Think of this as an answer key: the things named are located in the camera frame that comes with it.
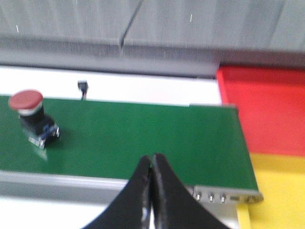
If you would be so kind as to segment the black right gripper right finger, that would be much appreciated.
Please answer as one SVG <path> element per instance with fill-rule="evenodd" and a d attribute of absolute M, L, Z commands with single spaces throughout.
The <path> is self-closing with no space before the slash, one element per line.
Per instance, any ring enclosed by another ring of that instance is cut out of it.
<path fill-rule="evenodd" d="M 153 155 L 151 189 L 156 229 L 228 228 L 192 197 L 163 154 Z"/>

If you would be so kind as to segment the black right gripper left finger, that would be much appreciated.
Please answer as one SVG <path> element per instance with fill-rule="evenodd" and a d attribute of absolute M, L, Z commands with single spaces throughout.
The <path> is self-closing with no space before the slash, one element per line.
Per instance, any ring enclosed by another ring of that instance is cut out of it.
<path fill-rule="evenodd" d="M 142 156 L 126 186 L 85 229 L 148 229 L 151 216 L 151 161 Z"/>

